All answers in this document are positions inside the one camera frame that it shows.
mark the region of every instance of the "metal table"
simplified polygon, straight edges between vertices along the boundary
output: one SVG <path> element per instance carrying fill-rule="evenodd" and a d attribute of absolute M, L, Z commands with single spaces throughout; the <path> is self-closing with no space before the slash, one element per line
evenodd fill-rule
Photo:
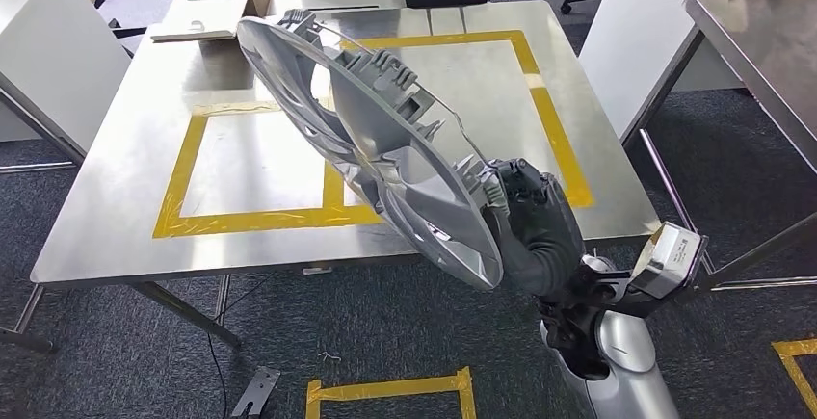
<path fill-rule="evenodd" d="M 684 46 L 672 58 L 652 91 L 644 112 L 624 145 L 641 136 L 671 194 L 681 218 L 695 226 L 672 184 L 660 155 L 645 131 L 678 77 L 708 39 L 726 63 L 743 80 L 763 110 L 817 170 L 817 108 L 813 87 L 817 83 L 817 0 L 686 0 L 687 13 L 696 23 Z M 817 234 L 817 213 L 780 232 L 725 266 L 716 269 L 706 260 L 709 276 L 701 290 L 753 289 L 817 284 L 817 276 L 730 281 L 780 250 Z"/>
<path fill-rule="evenodd" d="M 371 47 L 399 50 L 487 157 L 556 173 L 588 241 L 639 239 L 659 226 L 546 3 L 321 16 Z M 327 73 L 316 72 L 313 90 L 330 104 Z M 237 345 L 154 281 L 416 260 L 269 99 L 234 40 L 145 36 L 31 279 L 130 284 Z"/>

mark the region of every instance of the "cable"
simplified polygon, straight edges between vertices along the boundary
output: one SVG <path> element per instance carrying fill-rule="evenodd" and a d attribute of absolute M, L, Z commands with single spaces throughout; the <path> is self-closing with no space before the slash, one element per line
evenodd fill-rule
<path fill-rule="evenodd" d="M 224 394 L 224 412 L 222 413 L 222 419 L 227 418 L 227 386 L 224 383 L 224 375 L 222 374 L 222 367 L 219 366 L 219 360 L 216 359 L 216 351 L 213 350 L 213 339 L 210 337 L 209 332 L 205 332 L 207 334 L 207 344 L 210 345 L 210 354 L 213 355 L 213 362 L 216 363 L 216 370 L 219 371 L 219 380 L 222 382 L 222 393 Z"/>
<path fill-rule="evenodd" d="M 226 306 L 224 308 L 224 310 L 222 310 L 221 313 L 219 313 L 218 315 L 216 315 L 215 318 L 213 318 L 213 320 L 218 320 L 219 318 L 221 318 L 224 314 L 226 314 L 227 310 L 232 308 L 239 301 L 242 301 L 244 299 L 244 297 L 246 297 L 249 294 L 252 294 L 253 292 L 255 292 L 259 287 L 261 287 L 262 284 L 269 281 L 271 277 L 273 277 L 273 276 L 268 275 L 267 277 L 261 279 L 261 281 L 258 282 L 258 284 L 255 284 L 254 286 L 252 286 L 252 289 L 249 289 L 249 291 L 245 292 L 241 297 L 236 299 L 233 303 Z M 222 383 L 222 393 L 224 394 L 224 413 L 222 414 L 222 419 L 226 419 L 226 417 L 227 417 L 227 386 L 226 386 L 226 383 L 224 383 L 224 375 L 222 374 L 222 367 L 219 365 L 219 360 L 216 358 L 216 351 L 213 349 L 213 339 L 210 337 L 209 332 L 205 331 L 204 333 L 207 334 L 207 345 L 210 346 L 210 354 L 213 355 L 213 362 L 216 364 L 216 370 L 219 372 L 219 380 Z"/>

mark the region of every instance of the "yellow tape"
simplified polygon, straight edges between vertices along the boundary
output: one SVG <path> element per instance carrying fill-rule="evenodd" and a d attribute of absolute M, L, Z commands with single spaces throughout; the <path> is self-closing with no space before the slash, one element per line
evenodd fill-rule
<path fill-rule="evenodd" d="M 329 163 L 324 165 L 322 206 L 313 209 L 290 209 L 235 214 L 182 217 L 181 208 L 187 194 L 198 149 L 213 116 L 257 113 L 280 110 L 276 103 L 238 103 L 196 106 L 187 133 L 182 141 L 171 181 L 159 208 L 159 218 L 153 229 L 154 238 L 193 236 L 199 234 L 262 231 L 270 229 L 318 228 L 350 224 L 379 223 L 381 218 L 368 205 L 343 204 L 344 183 Z"/>
<path fill-rule="evenodd" d="M 386 382 L 359 383 L 338 387 L 322 388 L 319 380 L 313 380 L 306 387 L 306 419 L 320 419 L 321 402 L 349 402 L 373 398 L 425 395 L 441 392 L 460 393 L 462 419 L 476 419 L 474 391 L 471 386 L 471 371 L 465 366 L 454 376 Z"/>
<path fill-rule="evenodd" d="M 518 30 L 471 32 L 444 36 L 364 39 L 358 40 L 358 42 L 368 48 L 383 49 L 502 40 L 509 41 L 513 46 L 516 60 L 519 62 L 522 73 L 525 74 L 525 79 L 528 81 L 534 106 L 536 106 L 537 112 L 539 113 L 541 126 L 544 129 L 545 135 L 547 135 L 547 140 L 550 142 L 553 156 L 556 158 L 556 163 L 559 165 L 562 177 L 565 179 L 566 186 L 564 186 L 564 188 L 567 201 L 570 203 L 570 206 L 576 208 L 592 206 L 595 203 L 593 192 L 579 167 L 576 154 L 573 152 L 572 146 L 570 146 L 570 140 L 567 139 L 565 128 L 559 120 L 559 115 L 556 114 L 553 100 L 550 99 L 550 93 L 547 92 L 547 88 L 544 86 L 544 79 L 541 77 L 536 58 L 534 58 L 531 47 L 528 45 L 525 33 Z M 346 40 L 341 41 L 340 45 L 341 48 L 356 48 L 353 43 Z"/>
<path fill-rule="evenodd" d="M 565 129 L 556 114 L 550 94 L 544 86 L 536 59 L 522 31 L 365 39 L 361 43 L 369 48 L 406 48 L 502 40 L 511 43 L 522 73 L 525 74 L 531 97 L 539 113 L 542 128 L 547 140 L 550 142 L 553 155 L 566 183 L 564 188 L 567 201 L 575 208 L 590 207 L 594 204 L 593 193 L 579 167 Z M 355 47 L 346 41 L 341 42 L 341 46 L 344 48 Z M 321 99 L 320 102 L 331 109 L 330 98 Z M 156 227 L 153 230 L 154 238 L 268 229 L 344 226 L 381 221 L 380 217 L 366 205 L 343 205 L 343 180 L 329 165 L 325 169 L 323 203 L 320 208 L 181 217 L 181 207 L 193 174 L 193 167 L 198 156 L 198 147 L 204 137 L 207 119 L 228 114 L 278 110 L 280 108 L 274 102 L 233 103 L 200 106 L 194 109 L 171 174 L 168 190 L 159 211 Z"/>
<path fill-rule="evenodd" d="M 783 362 L 783 367 L 789 373 L 789 377 L 794 382 L 800 395 L 803 397 L 805 405 L 811 411 L 811 415 L 817 418 L 817 395 L 814 394 L 814 389 L 806 380 L 803 371 L 795 361 L 795 356 L 804 354 L 817 354 L 817 339 L 810 340 L 795 340 L 791 342 L 772 342 L 772 347 L 775 348 L 780 361 Z"/>

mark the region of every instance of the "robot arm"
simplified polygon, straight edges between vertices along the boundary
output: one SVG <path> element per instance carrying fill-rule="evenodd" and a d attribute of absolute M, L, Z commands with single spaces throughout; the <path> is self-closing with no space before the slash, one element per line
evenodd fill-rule
<path fill-rule="evenodd" d="M 400 58 L 325 48 L 324 29 L 314 13 L 290 11 L 275 24 L 245 18 L 237 31 L 250 66 L 312 146 L 431 262 L 479 289 L 507 273 L 536 296 L 542 338 L 593 417 L 677 417 L 642 318 L 689 285 L 705 238 L 665 223 L 626 272 L 585 255 L 553 175 L 522 159 L 487 160 Z M 316 65 L 329 70 L 333 110 L 312 95 Z M 425 118 L 432 107 L 454 117 L 474 154 L 452 164 L 436 149 L 444 121 Z"/>
<path fill-rule="evenodd" d="M 665 223 L 635 270 L 619 272 L 584 255 L 553 175 L 524 160 L 499 168 L 510 207 L 499 236 L 505 269 L 538 296 L 542 339 L 566 382 L 595 418 L 678 417 L 642 318 L 691 282 L 705 239 Z"/>

